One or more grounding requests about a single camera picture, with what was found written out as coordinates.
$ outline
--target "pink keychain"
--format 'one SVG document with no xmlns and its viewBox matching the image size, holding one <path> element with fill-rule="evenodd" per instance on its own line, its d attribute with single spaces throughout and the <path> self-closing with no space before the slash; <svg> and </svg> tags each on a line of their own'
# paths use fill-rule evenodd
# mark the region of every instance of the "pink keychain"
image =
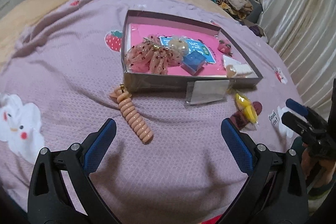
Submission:
<svg viewBox="0 0 336 224">
<path fill-rule="evenodd" d="M 125 86 L 121 84 L 119 87 L 115 88 L 112 93 L 110 93 L 111 98 L 116 98 L 118 102 L 118 108 L 120 112 L 125 117 L 125 120 L 138 135 L 143 143 L 148 142 L 153 138 L 153 131 L 146 124 L 145 120 L 138 113 L 137 109 L 133 105 L 132 94 L 130 94 Z"/>
</svg>

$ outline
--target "blue gripper pad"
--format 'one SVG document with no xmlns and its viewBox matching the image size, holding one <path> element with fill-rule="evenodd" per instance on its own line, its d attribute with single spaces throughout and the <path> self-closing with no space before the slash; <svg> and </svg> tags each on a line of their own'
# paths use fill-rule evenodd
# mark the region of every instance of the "blue gripper pad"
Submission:
<svg viewBox="0 0 336 224">
<path fill-rule="evenodd" d="M 250 176 L 253 173 L 253 156 L 228 120 L 228 118 L 223 120 L 220 127 L 223 139 L 235 158 L 239 169 Z"/>
<path fill-rule="evenodd" d="M 307 108 L 299 104 L 298 102 L 294 101 L 293 99 L 288 99 L 286 101 L 286 107 L 290 108 L 291 110 L 295 111 L 296 113 L 300 114 L 303 117 L 308 116 Z"/>
<path fill-rule="evenodd" d="M 88 176 L 90 173 L 96 172 L 97 168 L 102 161 L 107 149 L 110 147 L 114 137 L 116 136 L 117 125 L 114 120 L 103 128 L 99 136 L 86 152 L 84 157 L 83 169 Z"/>
</svg>

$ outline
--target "clear plastic bag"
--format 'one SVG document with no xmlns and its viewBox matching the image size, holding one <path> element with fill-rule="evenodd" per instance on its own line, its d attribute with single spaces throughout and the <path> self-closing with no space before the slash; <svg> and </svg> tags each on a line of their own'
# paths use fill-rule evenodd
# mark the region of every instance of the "clear plastic bag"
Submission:
<svg viewBox="0 0 336 224">
<path fill-rule="evenodd" d="M 258 126 L 258 115 L 253 107 L 252 101 L 242 92 L 235 90 L 235 102 L 239 110 L 243 113 L 245 118 L 255 127 Z"/>
<path fill-rule="evenodd" d="M 229 80 L 203 80 L 188 82 L 185 103 L 198 105 L 226 98 Z"/>
</svg>

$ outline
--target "mattress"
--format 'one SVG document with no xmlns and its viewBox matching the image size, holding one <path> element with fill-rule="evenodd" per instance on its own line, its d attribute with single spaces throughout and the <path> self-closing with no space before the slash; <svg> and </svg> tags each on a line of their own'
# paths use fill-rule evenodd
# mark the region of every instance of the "mattress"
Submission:
<svg viewBox="0 0 336 224">
<path fill-rule="evenodd" d="M 226 30 L 264 76 L 247 93 L 263 105 L 259 127 L 249 135 L 270 150 L 291 146 L 295 136 L 279 134 L 269 120 L 286 99 L 300 102 L 285 65 L 212 1 L 26 0 L 0 21 L 0 127 L 8 128 L 8 135 L 0 132 L 0 178 L 23 209 L 36 151 L 82 142 L 109 117 L 117 123 L 117 136 L 90 178 L 124 224 L 199 223 L 223 213 L 244 184 L 247 177 L 220 132 L 221 121 L 236 111 L 230 96 L 185 108 L 183 93 L 137 94 L 134 102 L 155 138 L 143 145 L 127 126 L 108 96 L 122 81 L 122 69 L 120 53 L 106 46 L 105 35 L 122 30 L 128 9 L 213 21 Z M 20 114 L 20 124 L 13 113 Z M 31 136 L 34 146 L 27 149 Z M 66 176 L 65 181 L 83 212 Z"/>
</svg>

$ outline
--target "person's hand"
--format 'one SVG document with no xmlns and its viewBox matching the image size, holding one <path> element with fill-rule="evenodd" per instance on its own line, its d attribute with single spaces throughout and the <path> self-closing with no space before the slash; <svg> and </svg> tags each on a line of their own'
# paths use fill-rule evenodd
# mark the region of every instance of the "person's hand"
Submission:
<svg viewBox="0 0 336 224">
<path fill-rule="evenodd" d="M 305 151 L 302 154 L 302 161 L 301 161 L 301 167 L 303 174 L 305 176 L 305 179 L 309 176 L 312 168 L 314 165 L 318 162 L 322 167 L 326 169 L 323 176 L 315 183 L 314 188 L 321 187 L 323 185 L 327 185 L 331 182 L 335 169 L 336 169 L 336 161 L 335 160 L 317 160 L 309 156 L 307 145 L 303 143 L 302 145 L 305 147 Z"/>
</svg>

